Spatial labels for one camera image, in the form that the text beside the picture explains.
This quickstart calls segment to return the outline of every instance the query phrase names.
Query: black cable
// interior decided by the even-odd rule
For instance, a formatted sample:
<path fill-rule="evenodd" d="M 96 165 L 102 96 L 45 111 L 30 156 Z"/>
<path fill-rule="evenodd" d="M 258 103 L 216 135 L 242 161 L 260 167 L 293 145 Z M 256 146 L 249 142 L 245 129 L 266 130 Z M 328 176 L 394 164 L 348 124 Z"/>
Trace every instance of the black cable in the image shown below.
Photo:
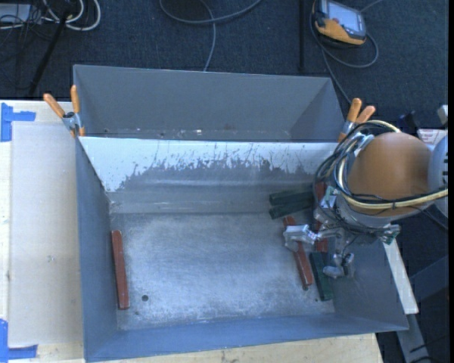
<path fill-rule="evenodd" d="M 443 363 L 443 361 L 432 358 L 430 356 L 422 356 L 421 358 L 417 358 L 415 360 L 411 360 L 409 363 L 419 363 L 420 361 L 424 361 L 426 359 L 429 359 L 430 361 L 435 361 L 436 363 Z"/>
<path fill-rule="evenodd" d="M 418 351 L 418 350 L 420 350 L 420 349 L 423 349 L 424 347 L 426 347 L 426 346 L 428 346 L 428 345 L 430 345 L 430 344 L 433 344 L 433 343 L 435 343 L 435 342 L 438 342 L 439 340 L 444 340 L 444 339 L 446 339 L 448 336 L 449 336 L 449 335 L 446 334 L 446 335 L 443 335 L 443 336 L 441 336 L 441 337 L 437 337 L 436 339 L 433 339 L 433 340 L 431 340 L 430 342 L 426 342 L 426 343 L 422 344 L 422 345 L 419 346 L 419 347 L 415 347 L 414 349 L 411 349 L 409 352 L 410 352 L 410 353 L 413 353 L 413 352 L 415 352 L 415 351 Z"/>
<path fill-rule="evenodd" d="M 372 2 L 371 4 L 365 6 L 364 8 L 362 8 L 360 10 L 360 12 L 363 12 L 363 11 L 366 11 L 368 8 L 372 7 L 373 5 L 379 3 L 379 2 L 382 2 L 383 0 L 377 0 L 375 2 Z M 333 79 L 334 81 L 334 84 L 338 87 L 338 90 L 340 90 L 341 94 L 343 95 L 343 97 L 345 98 L 345 101 L 348 103 L 348 104 L 351 104 L 351 99 L 350 97 L 347 95 L 347 93 L 343 90 L 343 88 L 341 87 L 341 84 L 338 82 L 338 80 L 336 79 L 334 73 L 333 73 L 333 70 L 331 69 L 330 65 L 329 65 L 329 62 L 328 62 L 328 59 L 326 57 L 326 55 L 328 55 L 329 57 L 331 57 L 333 60 L 337 61 L 339 64 L 343 64 L 344 66 L 346 67 L 351 67 L 351 68 L 355 68 L 355 69 L 365 69 L 365 68 L 368 68 L 370 66 L 372 66 L 378 59 L 378 44 L 377 42 L 375 41 L 375 39 L 367 32 L 366 33 L 366 36 L 367 36 L 367 39 L 370 40 L 370 42 L 373 44 L 374 48 L 375 48 L 375 55 L 374 57 L 372 58 L 372 60 L 370 62 L 368 62 L 367 64 L 349 64 L 343 60 L 341 60 L 340 58 L 336 57 L 334 54 L 332 54 L 331 52 L 328 51 L 328 49 L 325 47 L 325 45 L 322 44 L 322 42 L 318 39 L 318 37 L 316 36 L 315 32 L 314 32 L 314 29 L 313 29 L 313 12 L 310 10 L 309 11 L 309 28 L 311 29 L 311 33 L 314 37 L 314 39 L 316 40 L 316 42 L 318 43 L 319 47 L 321 48 L 322 50 L 322 56 L 323 56 L 323 60 L 325 62 L 325 65 L 328 69 L 328 72 L 330 74 L 330 77 Z"/>
<path fill-rule="evenodd" d="M 212 59 L 213 50 L 214 50 L 215 44 L 216 44 L 216 23 L 219 23 L 221 21 L 227 21 L 229 19 L 233 19 L 233 18 L 236 18 L 236 17 L 240 17 L 242 14 L 245 14 L 248 11 L 252 10 L 254 7 L 256 7 L 262 0 L 256 0 L 253 4 L 249 5 L 248 7 L 244 8 L 244 9 L 242 9 L 240 11 L 237 11 L 237 12 L 235 12 L 233 14 L 224 15 L 224 16 L 221 16 L 221 17 L 214 17 L 212 11 L 210 10 L 210 7 L 207 5 L 206 2 L 204 2 L 204 0 L 198 0 L 198 1 L 209 12 L 210 19 L 206 19 L 206 20 L 186 20 L 186 19 L 182 19 L 181 17 L 174 16 L 170 12 L 168 12 L 167 9 L 165 9 L 165 7 L 163 6 L 163 0 L 160 0 L 160 8 L 168 17 L 171 17 L 172 19 L 177 20 L 177 21 L 179 21 L 181 23 L 198 24 L 198 25 L 212 24 L 212 28 L 213 28 L 212 46 L 210 47 L 209 56 L 207 58 L 207 62 L 205 63 L 205 67 L 203 69 L 203 71 L 207 71 L 207 69 L 208 69 L 208 67 L 210 65 L 210 60 Z"/>
<path fill-rule="evenodd" d="M 5 71 L 5 69 L 1 66 L 0 64 L 0 71 L 2 72 L 2 74 L 5 76 L 5 78 L 18 90 L 26 90 L 29 88 L 29 85 L 28 86 L 18 86 L 16 84 L 16 82 L 14 82 L 14 80 L 7 74 L 7 72 Z"/>

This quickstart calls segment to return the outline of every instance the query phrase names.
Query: blue tape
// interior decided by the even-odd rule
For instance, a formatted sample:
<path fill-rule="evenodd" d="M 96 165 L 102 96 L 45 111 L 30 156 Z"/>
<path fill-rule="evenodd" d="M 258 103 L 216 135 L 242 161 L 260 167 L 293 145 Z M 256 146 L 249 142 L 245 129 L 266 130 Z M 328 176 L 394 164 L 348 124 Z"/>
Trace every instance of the blue tape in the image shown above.
<path fill-rule="evenodd" d="M 8 322 L 0 319 L 0 363 L 8 363 L 10 359 L 35 358 L 36 354 L 37 345 L 8 348 Z"/>
<path fill-rule="evenodd" d="M 36 114 L 34 112 L 14 113 L 14 108 L 2 102 L 2 118 L 0 121 L 0 142 L 11 141 L 12 139 L 12 121 L 34 121 Z"/>

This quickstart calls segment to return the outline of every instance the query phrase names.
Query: cable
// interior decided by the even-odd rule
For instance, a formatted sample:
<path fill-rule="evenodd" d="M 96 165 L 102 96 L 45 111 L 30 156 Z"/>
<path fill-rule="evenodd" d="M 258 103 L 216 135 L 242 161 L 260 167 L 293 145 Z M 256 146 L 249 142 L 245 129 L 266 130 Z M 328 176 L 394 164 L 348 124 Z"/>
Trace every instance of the cable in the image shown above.
<path fill-rule="evenodd" d="M 96 11 L 97 11 L 97 14 L 98 14 L 98 16 L 96 17 L 95 22 L 91 26 L 84 26 L 84 27 L 73 26 L 71 24 L 72 22 L 75 22 L 78 19 L 80 19 L 82 17 L 82 14 L 84 13 L 84 10 L 85 10 L 84 9 L 84 1 L 83 0 L 78 0 L 79 6 L 80 6 L 79 13 L 75 17 L 71 17 L 70 19 L 66 20 L 66 27 L 67 28 L 73 29 L 75 31 L 90 31 L 90 30 L 96 28 L 99 25 L 99 23 L 101 22 L 101 7 L 99 5 L 98 0 L 92 0 L 92 1 L 93 1 L 94 5 L 95 5 L 95 8 L 96 8 Z M 59 23 L 61 21 L 61 19 L 59 18 L 58 15 L 55 14 L 55 12 L 53 12 L 53 10 L 51 9 L 48 1 L 47 0 L 42 0 L 42 2 L 44 3 L 44 5 L 46 7 L 46 14 L 49 14 L 49 15 L 52 16 L 52 18 L 50 18 L 50 17 L 46 17 L 44 15 L 44 17 L 42 17 L 42 19 L 43 20 L 47 20 L 47 21 L 52 21 L 54 23 Z"/>
<path fill-rule="evenodd" d="M 206 19 L 206 20 L 186 20 L 186 19 L 182 19 L 181 17 L 173 16 L 163 6 L 163 0 L 160 0 L 160 7 L 161 7 L 162 11 L 166 15 L 168 15 L 169 17 L 171 17 L 174 20 L 181 21 L 182 23 L 186 23 L 186 24 L 209 24 L 209 23 L 218 23 L 218 22 L 220 22 L 222 20 L 228 20 L 228 19 L 232 19 L 233 17 L 240 16 L 240 15 L 250 11 L 256 5 L 258 5 L 261 1 L 262 0 L 256 0 L 253 4 L 249 5 L 247 8 L 244 8 L 244 9 L 242 9 L 240 11 L 237 11 L 237 12 L 235 12 L 233 14 L 228 14 L 228 15 L 221 16 L 221 17 L 213 17 L 211 19 Z"/>
<path fill-rule="evenodd" d="M 438 359 L 435 359 L 435 358 L 432 358 L 430 356 L 422 356 L 421 358 L 417 358 L 415 360 L 411 360 L 410 363 L 419 363 L 420 361 L 424 361 L 428 359 L 429 361 L 435 361 L 435 363 L 443 363 L 442 361 L 438 360 Z"/>
<path fill-rule="evenodd" d="M 376 0 L 375 2 L 372 2 L 371 4 L 369 5 L 366 5 L 364 8 L 362 8 L 360 10 L 360 12 L 363 12 L 363 11 L 366 11 L 367 9 L 373 7 L 375 4 L 379 3 L 379 2 L 382 2 L 383 0 Z M 375 55 L 374 57 L 372 58 L 372 60 L 370 62 L 368 62 L 367 64 L 349 64 L 343 60 L 341 60 L 340 58 L 336 57 L 334 54 L 332 54 L 330 51 L 328 51 L 328 49 L 325 47 L 325 45 L 322 44 L 322 42 L 318 39 L 318 37 L 316 36 L 315 32 L 314 32 L 314 29 L 313 29 L 313 12 L 310 10 L 309 11 L 309 28 L 311 29 L 311 33 L 314 37 L 314 39 L 316 40 L 316 42 L 318 43 L 319 47 L 321 48 L 322 50 L 322 56 L 323 56 L 323 60 L 325 62 L 325 65 L 326 67 L 328 68 L 328 72 L 330 73 L 330 77 L 333 79 L 335 85 L 338 87 L 338 89 L 340 90 L 341 94 L 343 95 L 343 97 L 345 98 L 345 101 L 347 103 L 351 103 L 351 99 L 350 97 L 347 95 L 347 93 L 343 90 L 343 88 L 341 87 L 341 84 L 338 82 L 338 80 L 336 79 L 336 77 L 334 76 L 334 73 L 333 71 L 331 70 L 330 68 L 330 65 L 328 63 L 328 59 L 326 57 L 326 55 L 328 55 L 329 57 L 331 57 L 333 60 L 337 61 L 339 64 L 343 64 L 344 66 L 346 67 L 351 67 L 351 68 L 355 68 L 355 69 L 365 69 L 365 68 L 368 68 L 370 66 L 372 66 L 377 60 L 378 60 L 378 44 L 377 42 L 375 41 L 375 39 L 367 32 L 366 33 L 366 37 L 370 40 L 370 42 L 373 44 L 374 48 L 375 48 Z"/>
<path fill-rule="evenodd" d="M 27 88 L 29 88 L 30 85 L 28 86 L 18 86 L 14 80 L 12 78 L 10 78 L 10 76 L 7 74 L 7 72 L 5 71 L 5 69 L 1 66 L 0 64 L 0 71 L 2 72 L 2 74 L 5 76 L 5 78 L 16 88 L 16 89 L 19 89 L 19 90 L 25 90 Z"/>
<path fill-rule="evenodd" d="M 240 11 L 237 11 L 233 14 L 229 14 L 229 15 L 225 15 L 225 16 L 221 16 L 221 17 L 214 17 L 213 16 L 213 13 L 212 11 L 210 10 L 208 4 L 204 1 L 204 0 L 198 0 L 200 3 L 202 3 L 202 5 L 207 9 L 207 11 L 209 12 L 209 15 L 210 15 L 210 19 L 206 19 L 206 20 L 186 20 L 186 19 L 182 19 L 181 17 L 177 17 L 177 16 L 174 16 L 172 15 L 170 12 L 168 12 L 167 9 L 165 9 L 165 7 L 163 6 L 163 0 L 159 0 L 159 3 L 160 3 L 160 8 L 161 10 L 168 16 L 168 17 L 171 17 L 172 19 L 174 20 L 177 20 L 181 23 L 186 23 L 186 24 L 197 24 L 197 25 L 204 25 L 204 24 L 212 24 L 212 29 L 213 29 L 213 39 L 212 39 L 212 45 L 210 47 L 210 52 L 209 52 L 209 56 L 207 58 L 207 62 L 205 63 L 205 66 L 204 66 L 204 69 L 203 71 L 207 71 L 209 65 L 210 65 L 210 61 L 212 59 L 212 55 L 213 55 L 213 50 L 215 49 L 215 44 L 216 44 L 216 23 L 220 22 L 220 21 L 223 21 L 223 20 L 228 20 L 228 19 L 232 19 L 234 17 L 238 17 L 246 12 L 248 12 L 249 10 L 251 10 L 252 8 L 254 8 L 256 5 L 258 5 L 262 0 L 256 0 L 253 4 L 249 5 L 248 7 L 240 10 Z"/>

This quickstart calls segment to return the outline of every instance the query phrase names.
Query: handheld device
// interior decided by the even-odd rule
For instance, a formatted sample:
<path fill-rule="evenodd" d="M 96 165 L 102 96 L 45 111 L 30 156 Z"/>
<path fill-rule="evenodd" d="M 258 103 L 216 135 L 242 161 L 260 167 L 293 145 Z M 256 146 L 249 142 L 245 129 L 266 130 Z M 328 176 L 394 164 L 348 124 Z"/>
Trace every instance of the handheld device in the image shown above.
<path fill-rule="evenodd" d="M 362 13 L 333 0 L 315 0 L 313 26 L 333 43 L 362 45 L 366 40 Z"/>

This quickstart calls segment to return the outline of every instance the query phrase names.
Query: gray bin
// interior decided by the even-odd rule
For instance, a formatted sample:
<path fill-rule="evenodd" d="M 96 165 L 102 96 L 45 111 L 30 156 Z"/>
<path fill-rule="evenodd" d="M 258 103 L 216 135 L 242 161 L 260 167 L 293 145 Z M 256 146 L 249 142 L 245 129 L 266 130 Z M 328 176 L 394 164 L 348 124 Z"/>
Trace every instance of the gray bin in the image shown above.
<path fill-rule="evenodd" d="M 344 123 L 331 80 L 75 66 L 86 361 L 405 330 L 380 241 L 331 301 L 302 289 L 269 195 L 310 185 Z M 312 221 L 310 211 L 294 214 Z M 121 230 L 130 307 L 118 309 Z"/>

